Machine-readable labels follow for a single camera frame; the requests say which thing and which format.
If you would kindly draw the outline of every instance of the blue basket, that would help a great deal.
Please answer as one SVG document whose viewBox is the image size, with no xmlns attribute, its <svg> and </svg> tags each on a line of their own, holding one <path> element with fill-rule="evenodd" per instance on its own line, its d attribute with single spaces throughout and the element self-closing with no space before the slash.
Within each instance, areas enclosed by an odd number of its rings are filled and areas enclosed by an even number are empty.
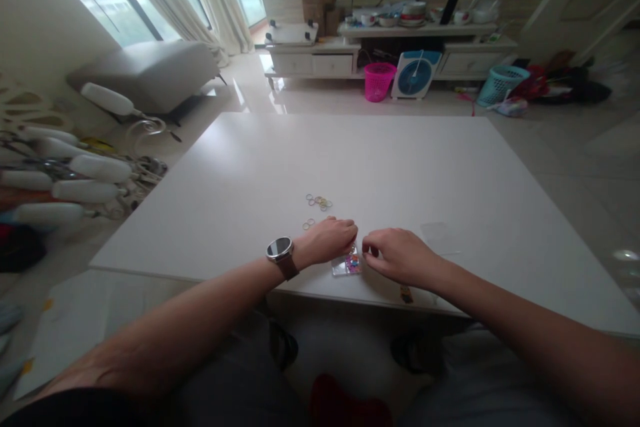
<svg viewBox="0 0 640 427">
<path fill-rule="evenodd" d="M 528 79 L 530 73 L 522 68 L 508 65 L 496 65 L 489 71 L 489 78 L 485 82 L 477 100 L 482 107 L 491 107 L 502 102 L 509 90 L 515 89 L 520 82 Z"/>
</svg>

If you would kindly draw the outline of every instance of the watch face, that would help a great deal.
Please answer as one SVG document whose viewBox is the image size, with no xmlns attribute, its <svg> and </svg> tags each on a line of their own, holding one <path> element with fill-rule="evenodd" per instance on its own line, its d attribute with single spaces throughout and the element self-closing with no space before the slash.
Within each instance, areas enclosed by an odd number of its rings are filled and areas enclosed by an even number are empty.
<svg viewBox="0 0 640 427">
<path fill-rule="evenodd" d="M 289 237 L 280 237 L 278 240 L 274 240 L 267 247 L 267 257 L 278 258 L 282 254 L 285 254 L 291 249 L 291 239 Z"/>
</svg>

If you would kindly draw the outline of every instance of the tv stand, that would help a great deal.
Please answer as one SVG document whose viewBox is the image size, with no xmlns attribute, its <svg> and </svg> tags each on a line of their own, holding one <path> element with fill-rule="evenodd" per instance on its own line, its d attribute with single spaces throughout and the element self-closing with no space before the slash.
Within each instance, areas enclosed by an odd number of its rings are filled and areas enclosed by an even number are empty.
<svg viewBox="0 0 640 427">
<path fill-rule="evenodd" d="M 324 39 L 312 46 L 271 45 L 273 66 L 265 72 L 269 85 L 274 78 L 363 79 L 357 68 L 361 39 L 389 37 L 440 37 L 444 42 L 442 60 L 433 79 L 485 80 L 489 70 L 514 53 L 518 44 L 506 36 L 495 43 L 481 43 L 494 32 L 494 23 L 440 25 L 427 23 L 419 28 L 350 27 L 340 25 L 340 37 Z"/>
</svg>

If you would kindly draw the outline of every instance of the hand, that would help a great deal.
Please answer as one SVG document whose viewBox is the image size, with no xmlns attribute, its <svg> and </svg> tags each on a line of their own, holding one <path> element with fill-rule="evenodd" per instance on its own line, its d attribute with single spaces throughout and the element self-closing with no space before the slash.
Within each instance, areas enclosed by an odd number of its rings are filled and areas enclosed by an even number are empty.
<svg viewBox="0 0 640 427">
<path fill-rule="evenodd" d="M 293 263 L 302 270 L 347 255 L 357 234 L 358 227 L 353 220 L 329 216 L 293 240 Z"/>
<path fill-rule="evenodd" d="M 455 266 L 427 247 L 408 230 L 374 230 L 362 239 L 367 265 L 401 285 L 434 290 L 438 281 Z"/>
</svg>

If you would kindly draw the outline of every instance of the gray armchair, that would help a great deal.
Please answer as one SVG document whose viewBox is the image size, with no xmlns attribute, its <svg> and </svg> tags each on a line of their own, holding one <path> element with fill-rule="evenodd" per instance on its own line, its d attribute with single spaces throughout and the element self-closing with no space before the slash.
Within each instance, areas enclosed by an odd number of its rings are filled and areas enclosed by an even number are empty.
<svg viewBox="0 0 640 427">
<path fill-rule="evenodd" d="M 225 82 L 204 43 L 176 40 L 111 52 L 71 72 L 67 82 L 78 91 L 87 82 L 102 85 L 129 98 L 138 110 L 165 115 L 179 125 L 174 109 L 214 77 Z"/>
</svg>

